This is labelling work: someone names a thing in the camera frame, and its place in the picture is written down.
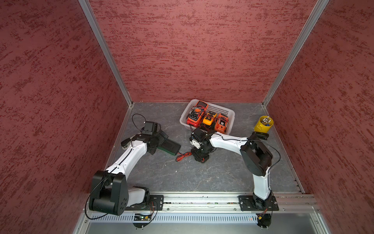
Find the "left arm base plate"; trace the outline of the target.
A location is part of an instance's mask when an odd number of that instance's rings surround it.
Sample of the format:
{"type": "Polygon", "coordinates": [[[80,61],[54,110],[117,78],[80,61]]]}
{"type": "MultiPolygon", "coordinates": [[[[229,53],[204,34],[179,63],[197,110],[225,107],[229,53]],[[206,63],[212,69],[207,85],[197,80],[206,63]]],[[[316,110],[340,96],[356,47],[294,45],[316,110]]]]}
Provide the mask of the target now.
{"type": "Polygon", "coordinates": [[[131,205],[127,207],[126,211],[161,211],[163,210],[164,196],[163,195],[150,195],[146,201],[131,205]]]}

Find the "orange grey multimeter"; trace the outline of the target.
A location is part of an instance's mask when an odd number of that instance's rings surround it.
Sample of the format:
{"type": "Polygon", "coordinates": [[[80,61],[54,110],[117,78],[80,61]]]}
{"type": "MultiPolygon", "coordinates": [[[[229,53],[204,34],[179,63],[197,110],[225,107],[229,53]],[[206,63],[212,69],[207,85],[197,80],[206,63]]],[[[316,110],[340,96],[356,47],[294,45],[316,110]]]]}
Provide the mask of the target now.
{"type": "Polygon", "coordinates": [[[199,100],[195,106],[193,106],[191,112],[197,112],[197,113],[202,113],[202,115],[205,114],[206,110],[208,108],[208,104],[206,102],[203,102],[199,100]]]}

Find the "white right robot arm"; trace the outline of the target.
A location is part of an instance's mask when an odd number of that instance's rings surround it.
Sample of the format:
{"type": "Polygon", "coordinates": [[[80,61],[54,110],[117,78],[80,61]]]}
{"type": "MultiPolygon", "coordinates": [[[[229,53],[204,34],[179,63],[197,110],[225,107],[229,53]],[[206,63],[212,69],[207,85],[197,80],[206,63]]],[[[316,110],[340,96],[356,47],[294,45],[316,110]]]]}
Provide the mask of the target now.
{"type": "Polygon", "coordinates": [[[225,149],[241,155],[248,171],[253,175],[253,204],[257,210],[264,210],[271,201],[269,172],[273,155],[256,136],[236,137],[216,131],[204,132],[196,128],[191,136],[191,153],[195,160],[204,163],[215,149],[225,149]]]}

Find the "yellow multimeter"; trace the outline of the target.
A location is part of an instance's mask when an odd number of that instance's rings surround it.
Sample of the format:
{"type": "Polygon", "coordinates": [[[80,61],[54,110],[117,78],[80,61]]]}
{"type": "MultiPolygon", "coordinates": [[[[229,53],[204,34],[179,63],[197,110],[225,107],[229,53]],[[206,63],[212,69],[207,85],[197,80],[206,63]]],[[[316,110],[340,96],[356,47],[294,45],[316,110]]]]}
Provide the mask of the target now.
{"type": "Polygon", "coordinates": [[[217,117],[216,112],[208,111],[203,118],[202,124],[204,124],[205,126],[211,126],[214,120],[216,119],[216,117],[217,117]]]}

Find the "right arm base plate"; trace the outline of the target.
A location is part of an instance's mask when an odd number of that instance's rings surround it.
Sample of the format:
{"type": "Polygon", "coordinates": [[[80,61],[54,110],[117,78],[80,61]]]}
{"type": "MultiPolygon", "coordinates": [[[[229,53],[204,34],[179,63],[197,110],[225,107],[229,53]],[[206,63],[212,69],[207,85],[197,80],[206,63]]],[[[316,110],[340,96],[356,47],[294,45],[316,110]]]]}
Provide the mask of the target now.
{"type": "Polygon", "coordinates": [[[238,200],[241,211],[279,211],[278,203],[273,194],[270,194],[265,200],[262,200],[256,195],[238,196],[238,200]]]}

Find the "bright red multimeter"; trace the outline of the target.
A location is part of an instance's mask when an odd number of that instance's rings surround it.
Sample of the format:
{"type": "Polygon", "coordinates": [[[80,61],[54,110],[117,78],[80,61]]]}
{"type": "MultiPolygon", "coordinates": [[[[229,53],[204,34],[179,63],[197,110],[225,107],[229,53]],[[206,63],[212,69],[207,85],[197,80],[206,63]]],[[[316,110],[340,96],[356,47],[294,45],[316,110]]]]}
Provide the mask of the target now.
{"type": "Polygon", "coordinates": [[[202,113],[191,112],[187,118],[186,124],[191,125],[193,127],[199,127],[202,119],[203,119],[202,113]]]}

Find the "orange multimeter with probes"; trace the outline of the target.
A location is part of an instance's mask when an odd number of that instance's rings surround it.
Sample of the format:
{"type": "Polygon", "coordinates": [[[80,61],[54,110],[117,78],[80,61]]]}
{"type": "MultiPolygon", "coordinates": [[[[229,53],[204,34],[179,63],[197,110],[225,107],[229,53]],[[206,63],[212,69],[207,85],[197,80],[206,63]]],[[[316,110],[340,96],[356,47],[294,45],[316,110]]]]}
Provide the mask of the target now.
{"type": "Polygon", "coordinates": [[[215,119],[214,130],[222,134],[225,134],[227,132],[228,123],[229,123],[228,116],[224,114],[219,114],[215,119]]]}

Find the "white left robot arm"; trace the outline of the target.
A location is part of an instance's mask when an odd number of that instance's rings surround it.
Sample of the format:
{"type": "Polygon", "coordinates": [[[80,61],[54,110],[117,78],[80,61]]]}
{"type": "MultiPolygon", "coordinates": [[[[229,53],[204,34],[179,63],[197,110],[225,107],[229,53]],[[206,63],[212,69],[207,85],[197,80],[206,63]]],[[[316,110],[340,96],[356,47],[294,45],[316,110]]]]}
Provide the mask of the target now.
{"type": "Polygon", "coordinates": [[[124,153],[120,158],[106,170],[97,171],[93,176],[87,199],[89,210],[121,215],[131,206],[148,209],[151,205],[149,189],[129,188],[127,179],[138,161],[147,153],[153,155],[167,139],[160,124],[146,121],[139,134],[122,141],[124,153]]]}

